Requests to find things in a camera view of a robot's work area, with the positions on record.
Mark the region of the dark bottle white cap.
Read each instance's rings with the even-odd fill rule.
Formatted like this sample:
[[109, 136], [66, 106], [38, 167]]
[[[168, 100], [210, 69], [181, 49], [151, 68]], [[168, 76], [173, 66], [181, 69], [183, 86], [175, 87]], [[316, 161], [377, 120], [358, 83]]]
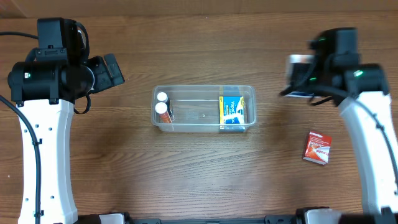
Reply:
[[170, 104], [170, 99], [168, 97], [168, 95], [166, 94], [166, 92], [160, 91], [157, 94], [157, 101], [158, 102], [163, 102], [167, 105], [167, 110], [168, 113], [170, 115], [171, 118], [173, 118], [173, 113], [172, 113], [172, 108], [171, 108], [171, 104]]

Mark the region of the orange tube white cap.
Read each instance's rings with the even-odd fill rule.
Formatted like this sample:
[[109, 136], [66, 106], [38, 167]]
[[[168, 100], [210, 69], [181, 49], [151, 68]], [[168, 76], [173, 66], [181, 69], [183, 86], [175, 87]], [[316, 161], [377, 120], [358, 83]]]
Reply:
[[168, 106], [164, 102], [159, 102], [155, 105], [155, 112], [159, 115], [160, 120], [163, 123], [171, 124], [172, 119], [168, 111]]

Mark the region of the red white small box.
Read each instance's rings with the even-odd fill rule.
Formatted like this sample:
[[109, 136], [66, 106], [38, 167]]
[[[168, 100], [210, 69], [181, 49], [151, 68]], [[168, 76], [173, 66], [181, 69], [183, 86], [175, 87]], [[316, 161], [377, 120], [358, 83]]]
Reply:
[[329, 160], [331, 147], [330, 136], [310, 131], [307, 135], [307, 142], [303, 150], [302, 159], [325, 165]]

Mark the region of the blue yellow VapoDrops box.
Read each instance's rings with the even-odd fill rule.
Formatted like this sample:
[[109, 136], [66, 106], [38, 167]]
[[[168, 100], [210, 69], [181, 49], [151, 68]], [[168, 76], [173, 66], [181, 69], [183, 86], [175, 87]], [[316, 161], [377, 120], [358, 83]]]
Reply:
[[220, 96], [220, 124], [244, 124], [244, 98]]

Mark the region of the white blue Hansaplast box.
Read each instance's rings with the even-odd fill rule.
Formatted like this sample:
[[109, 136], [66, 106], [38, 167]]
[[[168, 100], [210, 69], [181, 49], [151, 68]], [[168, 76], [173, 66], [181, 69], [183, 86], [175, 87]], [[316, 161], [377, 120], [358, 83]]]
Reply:
[[290, 92], [290, 93], [286, 94], [285, 97], [291, 97], [291, 98], [319, 98], [320, 96], [317, 96], [314, 93], [293, 91], [293, 92]]

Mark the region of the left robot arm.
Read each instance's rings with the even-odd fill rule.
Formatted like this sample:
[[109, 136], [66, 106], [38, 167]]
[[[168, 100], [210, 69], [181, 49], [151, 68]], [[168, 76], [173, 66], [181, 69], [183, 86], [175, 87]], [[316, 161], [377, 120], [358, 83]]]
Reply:
[[75, 102], [124, 83], [113, 54], [90, 57], [85, 27], [58, 18], [37, 21], [38, 47], [8, 75], [8, 107], [19, 117], [23, 201], [19, 223], [128, 223], [124, 212], [79, 215], [70, 171]]

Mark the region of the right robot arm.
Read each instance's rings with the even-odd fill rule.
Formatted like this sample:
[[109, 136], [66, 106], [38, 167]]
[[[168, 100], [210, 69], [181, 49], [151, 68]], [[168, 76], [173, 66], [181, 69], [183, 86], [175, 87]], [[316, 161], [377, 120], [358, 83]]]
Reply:
[[354, 27], [325, 30], [309, 48], [310, 55], [289, 55], [287, 87], [280, 95], [338, 107], [358, 165], [363, 213], [300, 208], [292, 223], [397, 223], [397, 137], [383, 68], [361, 63]]

